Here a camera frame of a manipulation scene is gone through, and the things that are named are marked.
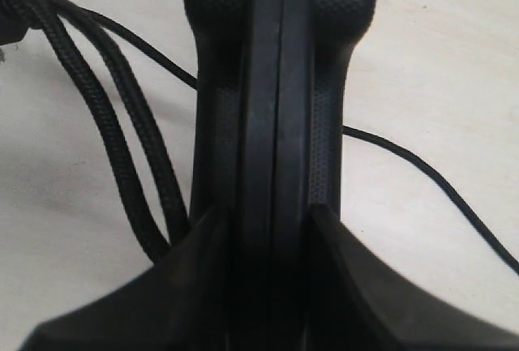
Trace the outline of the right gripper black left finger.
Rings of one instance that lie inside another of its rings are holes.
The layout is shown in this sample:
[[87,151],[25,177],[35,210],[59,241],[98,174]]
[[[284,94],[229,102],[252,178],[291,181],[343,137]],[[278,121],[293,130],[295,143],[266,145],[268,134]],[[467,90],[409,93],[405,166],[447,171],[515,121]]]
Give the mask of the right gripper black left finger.
[[38,325],[26,350],[223,350],[229,225],[211,209],[159,263]]

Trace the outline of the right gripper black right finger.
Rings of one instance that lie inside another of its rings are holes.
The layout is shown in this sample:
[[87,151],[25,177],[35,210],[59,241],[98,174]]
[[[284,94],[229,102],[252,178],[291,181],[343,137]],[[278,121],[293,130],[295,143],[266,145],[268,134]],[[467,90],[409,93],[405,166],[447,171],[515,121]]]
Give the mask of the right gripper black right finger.
[[311,209],[312,350],[516,350],[517,335],[419,288],[324,205]]

